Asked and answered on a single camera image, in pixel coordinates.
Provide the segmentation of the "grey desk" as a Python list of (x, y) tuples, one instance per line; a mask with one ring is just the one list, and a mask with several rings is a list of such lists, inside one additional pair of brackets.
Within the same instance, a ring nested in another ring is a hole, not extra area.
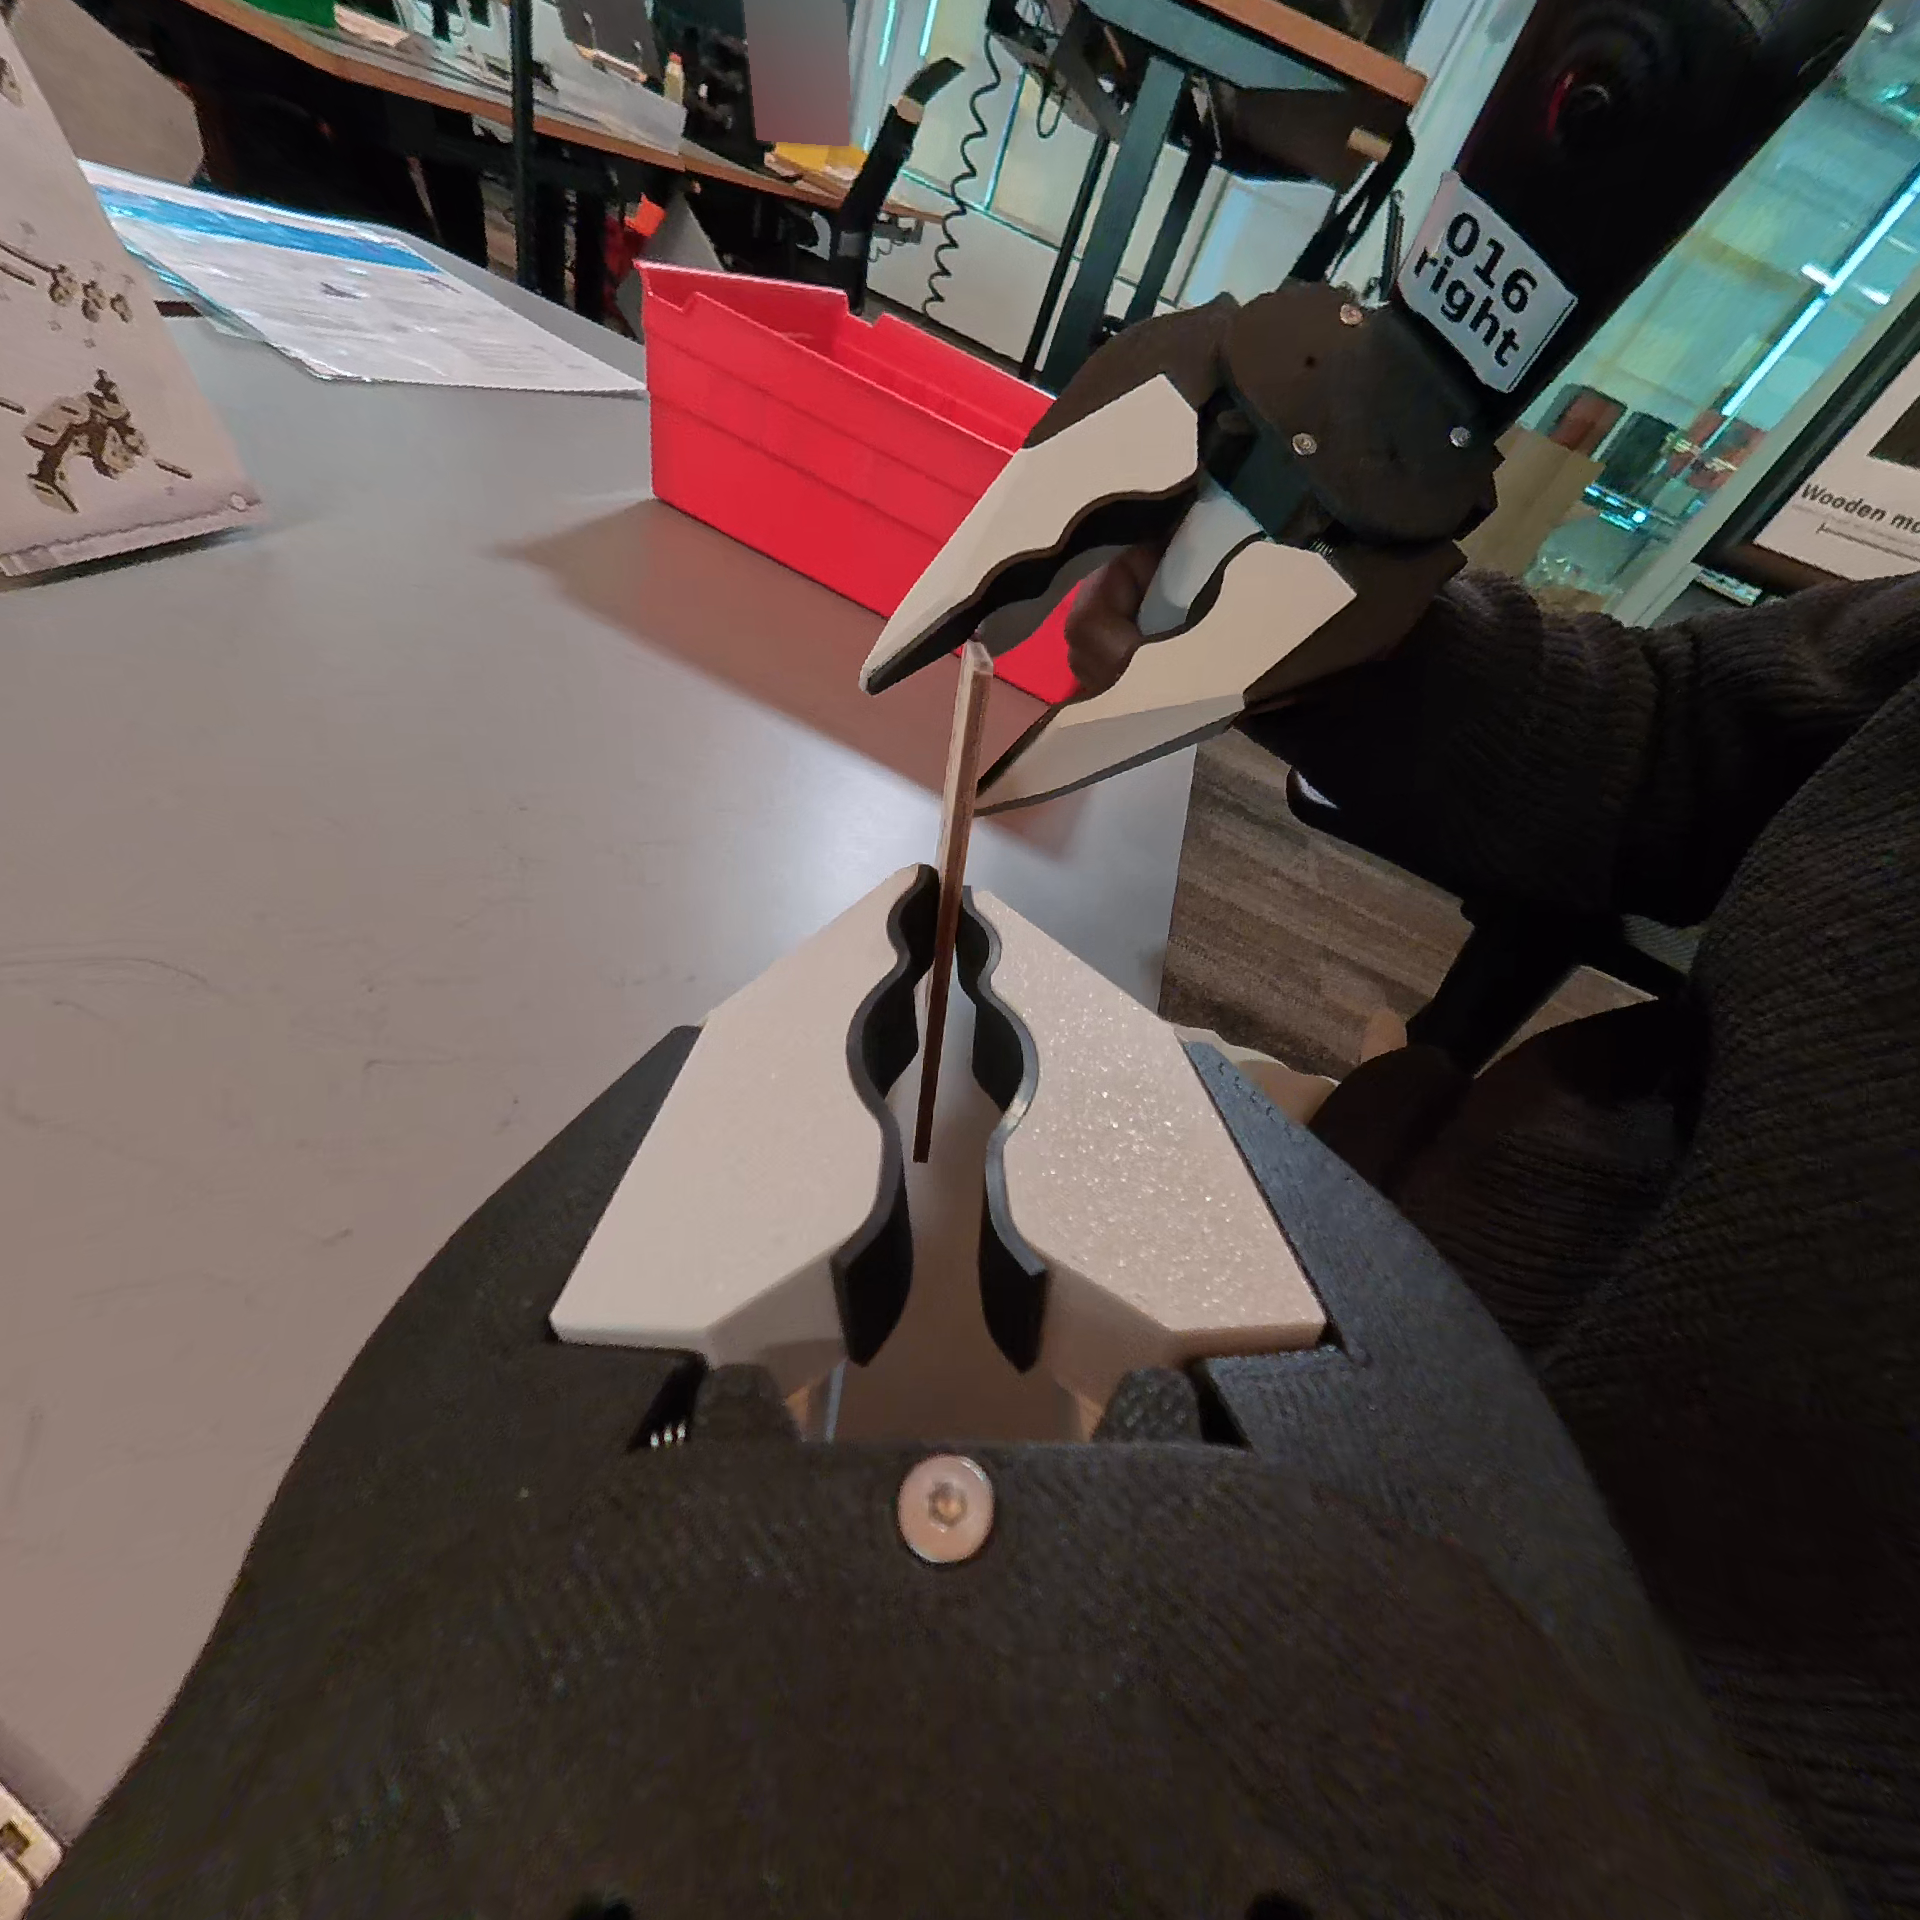
[(169, 318), (265, 522), (5, 585), (5, 1784), (133, 1762), (347, 1362), (675, 1024), (933, 854), (953, 663), (635, 397)]

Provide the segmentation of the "person's black sweater torso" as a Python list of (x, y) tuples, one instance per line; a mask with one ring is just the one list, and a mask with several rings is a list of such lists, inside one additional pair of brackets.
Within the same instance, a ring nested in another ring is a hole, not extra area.
[(1540, 1377), (1851, 1912), (1916, 1914), (1916, 692), (1673, 911), (1687, 1149)]

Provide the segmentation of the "red plastic bin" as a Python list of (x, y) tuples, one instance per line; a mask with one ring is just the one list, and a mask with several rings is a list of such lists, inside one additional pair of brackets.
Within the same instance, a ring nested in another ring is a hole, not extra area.
[(889, 616), (1050, 394), (827, 285), (642, 262), (651, 487)]

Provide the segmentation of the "person's right hand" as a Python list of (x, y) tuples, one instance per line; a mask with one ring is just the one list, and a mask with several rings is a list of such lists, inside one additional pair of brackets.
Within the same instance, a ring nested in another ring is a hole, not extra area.
[(1159, 544), (1128, 546), (1079, 585), (1065, 618), (1074, 698), (1112, 688), (1145, 645), (1141, 610), (1161, 552)]

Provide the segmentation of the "printed instruction booklet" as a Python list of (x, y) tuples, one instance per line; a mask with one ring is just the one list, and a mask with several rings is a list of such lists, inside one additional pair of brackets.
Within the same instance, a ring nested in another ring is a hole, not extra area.
[(256, 525), (225, 420), (2, 29), (2, 570)]

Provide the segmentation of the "person's right forearm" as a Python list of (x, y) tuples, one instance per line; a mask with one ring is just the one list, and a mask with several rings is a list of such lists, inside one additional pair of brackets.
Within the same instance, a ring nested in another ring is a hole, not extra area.
[(1244, 725), (1457, 896), (1916, 934), (1916, 576), (1632, 628), (1466, 574), (1385, 657)]

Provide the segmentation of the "perforated wooden puzzle sheet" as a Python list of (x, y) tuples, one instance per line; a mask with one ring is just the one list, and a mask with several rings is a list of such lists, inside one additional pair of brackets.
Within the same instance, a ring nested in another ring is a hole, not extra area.
[(979, 756), (994, 685), (994, 661), (981, 639), (970, 639), (957, 656), (957, 684), (951, 708), (951, 735), (945, 767), (943, 821), (938, 844), (940, 894), (933, 920), (930, 967), (927, 973), (920, 1093), (915, 1108), (913, 1161), (927, 1164), (940, 1098), (945, 1030), (953, 980), (953, 951), (963, 894), (967, 886), (970, 840), (976, 816)]

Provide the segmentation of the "blue and white paper sheet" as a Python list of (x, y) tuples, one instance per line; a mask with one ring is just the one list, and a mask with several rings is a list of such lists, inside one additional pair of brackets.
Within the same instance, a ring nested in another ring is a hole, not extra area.
[(639, 375), (361, 223), (82, 162), (109, 225), (199, 310), (322, 378), (476, 392), (644, 394)]

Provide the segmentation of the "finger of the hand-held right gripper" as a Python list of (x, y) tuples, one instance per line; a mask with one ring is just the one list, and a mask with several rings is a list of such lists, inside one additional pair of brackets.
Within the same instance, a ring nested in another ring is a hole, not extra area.
[(1104, 692), (1057, 708), (979, 778), (985, 813), (1033, 806), (1163, 758), (1236, 719), (1250, 688), (1356, 599), (1330, 557), (1248, 541), (1207, 608), (1145, 639)]
[(1042, 599), (1096, 546), (1132, 544), (1197, 476), (1200, 420), (1165, 375), (1020, 447), (887, 618), (866, 663), (879, 694), (1000, 613)]

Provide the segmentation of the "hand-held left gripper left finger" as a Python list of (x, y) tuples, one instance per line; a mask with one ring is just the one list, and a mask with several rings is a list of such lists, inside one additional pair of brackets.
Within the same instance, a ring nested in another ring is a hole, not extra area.
[(940, 879), (903, 868), (714, 1007), (572, 1269), (557, 1338), (827, 1374), (903, 1313), (892, 1087), (922, 1050)]

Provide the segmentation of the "wooden table with dark legs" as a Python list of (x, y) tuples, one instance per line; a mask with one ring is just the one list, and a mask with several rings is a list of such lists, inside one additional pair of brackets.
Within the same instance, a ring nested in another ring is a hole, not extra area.
[(1149, 319), (1212, 175), (1324, 184), (1315, 279), (1399, 184), (1429, 77), (1407, 58), (1423, 4), (1044, 4), (1050, 86), (1093, 133), (1023, 375), (1058, 391)]

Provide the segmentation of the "wall poster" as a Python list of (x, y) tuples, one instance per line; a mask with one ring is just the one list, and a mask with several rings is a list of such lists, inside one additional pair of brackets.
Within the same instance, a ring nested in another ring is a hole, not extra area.
[(1754, 537), (1773, 557), (1865, 582), (1919, 570), (1919, 361), (1891, 378)]

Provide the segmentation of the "long wooden workbench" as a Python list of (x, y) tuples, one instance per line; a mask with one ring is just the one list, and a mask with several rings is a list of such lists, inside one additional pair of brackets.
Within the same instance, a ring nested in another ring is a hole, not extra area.
[(536, 177), (549, 177), (593, 199), (644, 184), (649, 173), (720, 182), (784, 206), (837, 217), (853, 182), (811, 168), (784, 177), (761, 165), (741, 165), (689, 136), (658, 140), (632, 121), (607, 121), (565, 103), (536, 103), (516, 113), (512, 81), (497, 81), (447, 56), (429, 40), (412, 38), (393, 49), (347, 31), (282, 16), (256, 4), (188, 1), (202, 23), (241, 33), (255, 45), (290, 58), (330, 81), (356, 86), (383, 100), (389, 142), (426, 153), (449, 145), (449, 162), (508, 175), (512, 165), (493, 151), (511, 151), (521, 128), (531, 129)]

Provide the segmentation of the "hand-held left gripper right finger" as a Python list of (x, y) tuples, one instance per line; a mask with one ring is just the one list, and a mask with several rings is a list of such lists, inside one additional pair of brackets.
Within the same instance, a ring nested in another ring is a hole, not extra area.
[(1328, 1311), (1185, 1034), (988, 892), (956, 973), (997, 1113), (976, 1256), (997, 1351), (1091, 1432), (1132, 1374), (1320, 1345)]

